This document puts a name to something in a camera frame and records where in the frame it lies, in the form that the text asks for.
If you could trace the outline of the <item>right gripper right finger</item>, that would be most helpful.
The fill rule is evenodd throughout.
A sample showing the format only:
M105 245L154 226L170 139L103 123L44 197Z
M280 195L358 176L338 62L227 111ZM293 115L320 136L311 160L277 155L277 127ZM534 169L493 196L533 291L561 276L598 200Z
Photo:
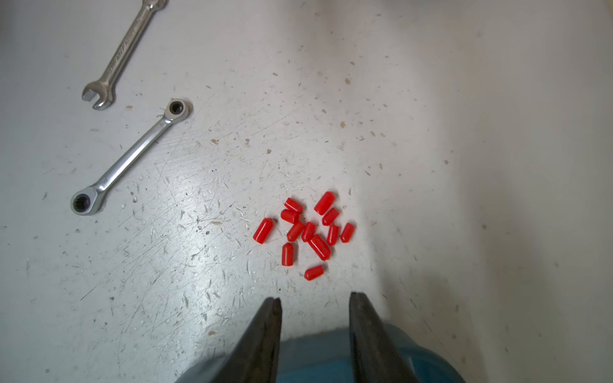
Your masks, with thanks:
M367 295L353 292L349 302L351 364L357 382L416 382Z

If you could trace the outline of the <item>red sleeve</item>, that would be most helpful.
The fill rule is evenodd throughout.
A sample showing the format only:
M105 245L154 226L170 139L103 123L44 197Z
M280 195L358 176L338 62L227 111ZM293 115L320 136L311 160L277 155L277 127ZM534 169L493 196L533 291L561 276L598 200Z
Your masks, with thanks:
M335 224L331 224L329 226L328 235L327 235L327 244L330 247L333 247L335 246L335 244L337 244L338 238L339 238L339 231L340 231L339 226Z
M312 281L324 275L325 269L322 265L311 267L304 272L304 278L307 281Z
M316 253L316 255L322 260L327 261L331 257L331 250L327 242L319 235L314 235L309 241L309 245Z
M303 230L305 228L305 224L297 221L296 223L294 223L291 227L291 229L289 230L289 232L287 233L287 241L289 243L293 243L295 241L298 240L298 238L301 236L301 234L303 233Z
M334 202L335 193L327 191L323 194L319 202L317 202L316 206L314 207L314 211L319 215L325 215L330 210Z
M316 231L317 224L311 221L307 222L302 232L302 241L309 243L314 238Z
M297 212L301 214L303 212L303 205L297 202L295 199L287 198L284 203L286 209L292 210L293 212Z
M340 215L340 211L338 209L336 209L335 207L332 207L323 217L322 217L322 224L324 226L330 226L332 225L335 220L339 217Z
M282 247L282 265L292 267L294 265L295 249L293 243L285 243Z
M339 235L340 241L344 244L348 243L351 240L355 232L355 228L356 228L355 223L353 222L346 223L340 232L340 235Z
M300 213L291 209L282 210L280 217L287 223L296 224L300 221Z
M271 234L274 226L275 222L272 218L264 218L253 236L255 242L258 244L264 244L267 241L268 236Z

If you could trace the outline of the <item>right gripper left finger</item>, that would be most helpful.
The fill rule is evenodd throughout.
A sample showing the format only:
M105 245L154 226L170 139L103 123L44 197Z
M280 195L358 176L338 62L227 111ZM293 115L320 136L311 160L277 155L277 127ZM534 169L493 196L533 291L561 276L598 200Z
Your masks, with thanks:
M212 382L276 382L283 309L266 298Z

